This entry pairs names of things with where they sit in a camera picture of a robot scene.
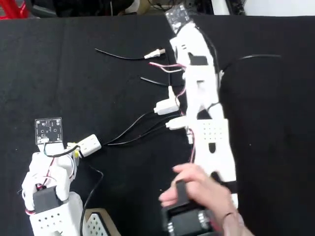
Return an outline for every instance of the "black circuit board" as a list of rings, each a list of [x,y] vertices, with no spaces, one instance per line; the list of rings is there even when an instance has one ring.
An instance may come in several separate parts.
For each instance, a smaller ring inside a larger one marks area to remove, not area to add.
[[[62,118],[35,120],[35,142],[38,144],[61,143],[63,141]]]
[[[165,15],[175,34],[177,34],[184,25],[191,21],[184,4],[172,7],[165,13]]]

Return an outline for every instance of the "white connector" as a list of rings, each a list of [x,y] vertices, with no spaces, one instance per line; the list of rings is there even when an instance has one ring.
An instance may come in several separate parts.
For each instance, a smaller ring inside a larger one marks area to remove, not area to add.
[[[156,58],[156,57],[159,57],[161,56],[162,54],[165,53],[165,49],[156,49],[154,50],[153,52],[149,53],[149,54],[146,54],[144,56],[145,59],[149,59],[149,58]]]
[[[102,145],[100,144],[99,140],[97,139],[95,134],[90,135],[89,137],[81,140],[78,145],[80,146],[80,151],[83,157],[91,155],[92,153],[100,150]]]
[[[170,130],[181,129],[187,126],[187,117],[181,116],[171,119],[168,123],[165,124],[166,128]]]
[[[165,115],[179,110],[180,102],[176,98],[173,88],[168,87],[168,99],[162,100],[154,107],[154,113],[158,115]]]

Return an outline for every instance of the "black cloth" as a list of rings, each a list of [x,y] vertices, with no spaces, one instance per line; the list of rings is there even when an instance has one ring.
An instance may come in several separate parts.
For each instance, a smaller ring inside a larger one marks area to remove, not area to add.
[[[282,55],[233,65],[223,77],[221,100],[246,224],[261,236],[311,235],[315,18],[198,16],[195,22],[215,44],[221,68],[249,54]],[[94,47],[129,57],[159,46],[170,51],[172,31],[163,16],[123,16],[1,21],[0,32],[0,232],[31,236],[16,191],[37,151],[34,119],[62,117],[64,142],[93,133],[103,142],[115,137],[167,97],[165,88],[139,76],[167,83],[167,75],[147,61],[111,58]],[[173,79],[181,82],[180,75]],[[122,235],[162,235],[158,196],[175,176],[171,167],[186,162],[190,149],[182,130],[104,147],[87,159],[104,172],[89,207],[107,209]],[[80,165],[71,188],[85,201],[96,181]]]

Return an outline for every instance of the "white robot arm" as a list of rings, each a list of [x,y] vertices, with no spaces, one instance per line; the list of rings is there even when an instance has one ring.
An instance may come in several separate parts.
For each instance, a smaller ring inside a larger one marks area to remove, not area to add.
[[[30,170],[22,183],[22,197],[30,216],[34,236],[79,236],[82,201],[70,192],[79,158],[99,150],[95,135],[77,144],[62,141],[62,119],[35,121],[36,144],[40,152],[32,155]],[[83,235],[87,234],[83,222]]]
[[[218,172],[223,182],[235,186],[236,172],[229,143],[228,120],[219,102],[220,70],[216,69],[216,51],[214,49],[214,55],[211,55],[205,37],[211,47],[212,42],[190,19],[182,4],[167,11],[166,18],[176,34],[170,43],[177,64],[184,69],[187,96],[186,115],[177,119],[181,119],[189,143],[193,144],[194,163],[209,175]],[[206,110],[211,119],[198,119],[202,110]],[[172,124],[176,126],[174,121],[166,125],[172,129]],[[233,194],[232,198],[237,206],[237,194]]]

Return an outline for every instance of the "human hand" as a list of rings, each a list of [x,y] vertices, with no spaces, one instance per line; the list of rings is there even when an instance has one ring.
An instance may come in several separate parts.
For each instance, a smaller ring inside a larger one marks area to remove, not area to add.
[[[230,191],[211,177],[208,177],[201,167],[186,163],[173,167],[173,171],[178,173],[178,175],[172,181],[171,187],[159,197],[163,207],[176,203],[177,191],[175,183],[178,180],[184,180],[189,198],[211,210],[219,225],[222,226],[224,218],[229,213],[237,213]]]

